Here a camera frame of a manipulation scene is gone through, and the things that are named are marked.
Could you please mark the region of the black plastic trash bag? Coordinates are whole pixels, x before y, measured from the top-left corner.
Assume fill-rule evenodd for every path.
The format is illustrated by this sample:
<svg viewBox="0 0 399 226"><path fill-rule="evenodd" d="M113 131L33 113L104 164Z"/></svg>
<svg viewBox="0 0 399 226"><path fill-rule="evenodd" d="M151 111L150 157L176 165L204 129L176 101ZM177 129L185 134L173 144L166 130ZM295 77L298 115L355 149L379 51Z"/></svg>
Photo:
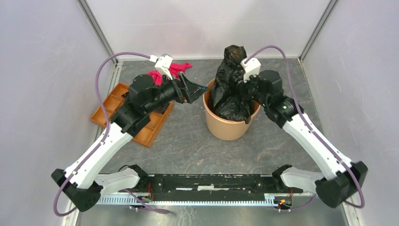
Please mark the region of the black plastic trash bag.
<svg viewBox="0 0 399 226"><path fill-rule="evenodd" d="M244 74L241 61L246 57L243 46L230 45L224 49L222 62L210 88L208 107L224 120L249 124L254 110L253 101L244 95L241 81Z"/></svg>

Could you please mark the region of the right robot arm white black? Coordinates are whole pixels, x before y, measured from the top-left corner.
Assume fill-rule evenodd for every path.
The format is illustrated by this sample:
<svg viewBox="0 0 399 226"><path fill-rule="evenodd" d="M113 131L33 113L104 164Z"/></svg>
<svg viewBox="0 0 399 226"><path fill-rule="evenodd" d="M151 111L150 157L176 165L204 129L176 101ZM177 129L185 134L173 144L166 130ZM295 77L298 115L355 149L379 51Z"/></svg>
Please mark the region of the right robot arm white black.
<svg viewBox="0 0 399 226"><path fill-rule="evenodd" d="M364 207L361 187L368 173L366 164L352 161L327 140L296 100L284 94L279 73L271 70L245 73L242 83L244 93L262 106L266 116L302 146L321 171L317 173L284 165L273 172L273 189L284 192L289 187L299 188L317 195L331 208L358 193L360 204L357 207Z"/></svg>

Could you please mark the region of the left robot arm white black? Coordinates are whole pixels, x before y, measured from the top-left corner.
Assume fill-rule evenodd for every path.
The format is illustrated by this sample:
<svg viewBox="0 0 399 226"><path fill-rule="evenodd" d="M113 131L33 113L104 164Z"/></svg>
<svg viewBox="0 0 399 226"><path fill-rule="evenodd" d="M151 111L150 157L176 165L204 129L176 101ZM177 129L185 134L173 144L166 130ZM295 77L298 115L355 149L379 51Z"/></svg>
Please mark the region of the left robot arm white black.
<svg viewBox="0 0 399 226"><path fill-rule="evenodd" d="M99 172L118 150L147 126L151 121L150 113L171 101L191 104L207 91L207 86L190 81L183 73L179 73L178 79L165 79L161 85L156 85L150 75L136 76L122 106L106 119L103 134L71 166L56 169L51 174L59 185L53 202L54 213L62 216L57 210L61 194L65 194L76 209L84 212L109 194L131 188L137 192L144 191L148 179L133 168L105 175Z"/></svg>

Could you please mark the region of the orange trash bin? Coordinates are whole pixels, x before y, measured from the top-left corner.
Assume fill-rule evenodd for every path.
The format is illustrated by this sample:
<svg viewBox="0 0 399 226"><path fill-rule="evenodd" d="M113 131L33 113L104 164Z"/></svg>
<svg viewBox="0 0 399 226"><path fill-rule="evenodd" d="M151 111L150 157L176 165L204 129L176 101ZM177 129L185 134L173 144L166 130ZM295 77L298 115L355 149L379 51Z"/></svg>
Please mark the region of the orange trash bin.
<svg viewBox="0 0 399 226"><path fill-rule="evenodd" d="M208 91L202 97L202 101L205 107L207 127L209 131L218 139L225 141L233 141L239 139L247 132L255 116L260 111L261 106L257 102L254 102L254 110L251 114L251 121L248 124L246 124L245 121L229 121L216 116L208 107L210 90L214 82L215 79L212 79L208 83Z"/></svg>

